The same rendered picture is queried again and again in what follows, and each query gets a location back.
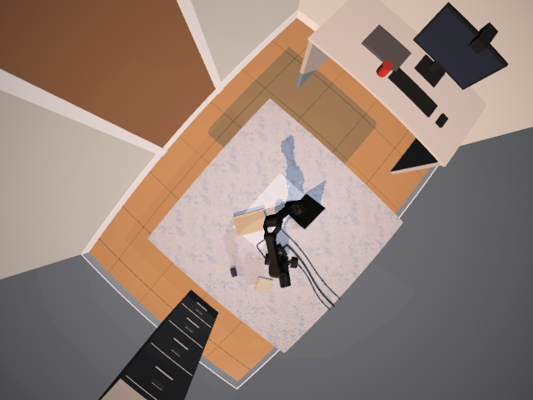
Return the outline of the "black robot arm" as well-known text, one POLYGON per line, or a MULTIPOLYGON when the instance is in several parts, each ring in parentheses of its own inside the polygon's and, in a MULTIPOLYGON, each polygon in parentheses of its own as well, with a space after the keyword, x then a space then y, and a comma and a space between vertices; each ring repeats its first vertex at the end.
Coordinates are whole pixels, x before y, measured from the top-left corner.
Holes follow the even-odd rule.
POLYGON ((290 275, 286 259, 280 260, 276 244, 276 235, 281 231, 283 220, 288 214, 294 213, 301 216, 306 209, 301 200, 290 201, 285 203, 285 207, 276 214, 268 215, 265 218, 264 240, 266 241, 267 251, 270 259, 269 275, 271 278, 280 278, 280 288, 291 286, 290 275), (267 228, 276 227, 273 232, 268 232, 267 228))

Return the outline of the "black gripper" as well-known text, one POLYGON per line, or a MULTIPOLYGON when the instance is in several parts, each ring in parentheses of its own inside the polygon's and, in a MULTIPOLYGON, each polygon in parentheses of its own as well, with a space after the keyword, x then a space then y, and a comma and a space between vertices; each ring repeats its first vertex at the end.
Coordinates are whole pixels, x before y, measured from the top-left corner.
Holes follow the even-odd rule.
MULTIPOLYGON (((297 257, 291 257, 291 261, 290 262, 289 262, 289 257, 288 256, 279 255, 279 257, 280 257, 280 260, 286 259, 287 265, 291 264, 290 268, 297 268, 297 264, 298 264, 298 258, 297 257)), ((270 259, 269 259, 268 253, 266 254, 266 257, 265 257, 265 265, 270 265, 270 259)))

